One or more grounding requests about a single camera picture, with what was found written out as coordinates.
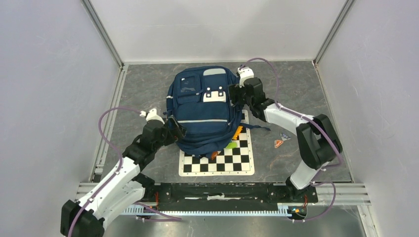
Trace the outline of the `black and white chessboard mat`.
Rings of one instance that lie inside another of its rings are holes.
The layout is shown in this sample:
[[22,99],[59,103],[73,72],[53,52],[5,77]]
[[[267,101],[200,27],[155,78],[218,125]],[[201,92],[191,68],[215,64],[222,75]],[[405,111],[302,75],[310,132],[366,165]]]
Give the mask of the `black and white chessboard mat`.
[[238,147],[219,151],[215,160],[196,157],[184,151],[179,154],[178,174],[181,177],[250,176],[255,173],[251,130],[243,128],[236,140]]

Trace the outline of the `blue triangular card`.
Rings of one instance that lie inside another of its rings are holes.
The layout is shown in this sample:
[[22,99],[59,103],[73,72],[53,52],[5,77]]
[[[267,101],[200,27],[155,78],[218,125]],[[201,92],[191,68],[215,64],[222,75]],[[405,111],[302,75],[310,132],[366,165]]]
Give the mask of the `blue triangular card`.
[[281,136],[281,139],[283,141],[287,141],[287,140],[291,139],[291,136],[289,136],[289,135],[287,135],[286,133],[283,133],[283,132],[280,133],[280,136]]

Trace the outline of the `aluminium frame rail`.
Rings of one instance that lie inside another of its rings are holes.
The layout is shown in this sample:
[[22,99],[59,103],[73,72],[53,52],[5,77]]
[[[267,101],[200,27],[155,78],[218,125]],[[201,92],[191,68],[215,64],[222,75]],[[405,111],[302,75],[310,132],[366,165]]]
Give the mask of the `aluminium frame rail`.
[[[371,201],[364,184],[359,183],[336,183],[323,184],[315,187],[318,196],[317,203],[305,203],[302,205],[278,204],[274,211],[163,211],[162,213],[172,216],[290,216],[291,211],[298,207],[307,209],[309,207],[328,207],[328,206],[360,206],[370,205]],[[147,205],[158,210],[155,203]]]

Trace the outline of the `orange triangular card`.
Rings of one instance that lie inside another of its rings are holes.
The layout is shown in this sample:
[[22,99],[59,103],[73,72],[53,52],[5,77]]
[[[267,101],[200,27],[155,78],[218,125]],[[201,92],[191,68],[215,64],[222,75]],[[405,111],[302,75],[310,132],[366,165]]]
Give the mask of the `orange triangular card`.
[[284,143],[283,140],[275,140],[274,141],[274,148],[279,148]]

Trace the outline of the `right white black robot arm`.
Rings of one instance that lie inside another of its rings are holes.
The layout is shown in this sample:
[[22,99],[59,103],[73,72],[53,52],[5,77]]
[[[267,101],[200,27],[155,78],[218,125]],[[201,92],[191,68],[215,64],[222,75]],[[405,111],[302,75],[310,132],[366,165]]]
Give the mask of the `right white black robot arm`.
[[291,201],[305,196],[318,172],[338,158],[342,162],[342,145],[331,120],[325,114],[309,116],[291,110],[266,97],[259,78],[250,78],[242,85],[228,87],[233,105],[247,105],[261,121],[277,125],[297,137],[301,162],[286,180],[285,194]]

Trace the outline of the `green toy block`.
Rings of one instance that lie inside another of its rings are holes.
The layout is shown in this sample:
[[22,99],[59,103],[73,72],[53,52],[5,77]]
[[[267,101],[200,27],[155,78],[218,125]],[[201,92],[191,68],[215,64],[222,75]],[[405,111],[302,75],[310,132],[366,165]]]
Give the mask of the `green toy block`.
[[237,148],[238,147],[238,144],[237,144],[237,142],[236,141],[231,141],[227,146],[226,146],[226,148],[225,149],[234,149],[234,148]]

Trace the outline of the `brown orange toy block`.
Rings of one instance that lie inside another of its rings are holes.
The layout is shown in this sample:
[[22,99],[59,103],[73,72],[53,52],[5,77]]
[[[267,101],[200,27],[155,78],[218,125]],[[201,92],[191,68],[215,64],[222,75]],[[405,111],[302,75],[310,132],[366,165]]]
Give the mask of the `brown orange toy block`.
[[215,160],[216,159],[216,157],[218,156],[218,154],[219,154],[219,152],[212,152],[212,154],[211,154],[211,160]]

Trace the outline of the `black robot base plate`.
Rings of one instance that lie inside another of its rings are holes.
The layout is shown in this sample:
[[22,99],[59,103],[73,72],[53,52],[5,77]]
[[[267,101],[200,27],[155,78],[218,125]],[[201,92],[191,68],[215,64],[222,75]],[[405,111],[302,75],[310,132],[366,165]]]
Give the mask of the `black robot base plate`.
[[274,211],[277,205],[317,203],[314,187],[291,191],[284,183],[160,183],[140,203],[159,211]]

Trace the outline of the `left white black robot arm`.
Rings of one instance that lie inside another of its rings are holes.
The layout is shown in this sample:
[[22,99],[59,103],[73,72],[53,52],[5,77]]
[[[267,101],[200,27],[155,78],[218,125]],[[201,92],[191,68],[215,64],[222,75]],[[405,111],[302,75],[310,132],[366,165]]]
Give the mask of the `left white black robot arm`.
[[138,182],[136,177],[162,146],[183,139],[185,134],[186,128],[172,116],[147,120],[142,133],[105,178],[78,201],[68,200],[62,206],[60,233],[66,237],[101,237],[127,207],[139,200],[150,201],[155,187]]

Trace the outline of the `navy blue backpack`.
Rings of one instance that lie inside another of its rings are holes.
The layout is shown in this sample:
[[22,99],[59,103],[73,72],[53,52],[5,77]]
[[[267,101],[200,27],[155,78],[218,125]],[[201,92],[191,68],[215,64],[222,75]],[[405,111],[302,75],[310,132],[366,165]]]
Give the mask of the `navy blue backpack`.
[[167,114],[186,129],[177,146],[186,154],[211,158],[231,142],[242,122],[243,106],[232,105],[228,86],[239,78],[223,66],[188,68],[178,73],[167,94]]

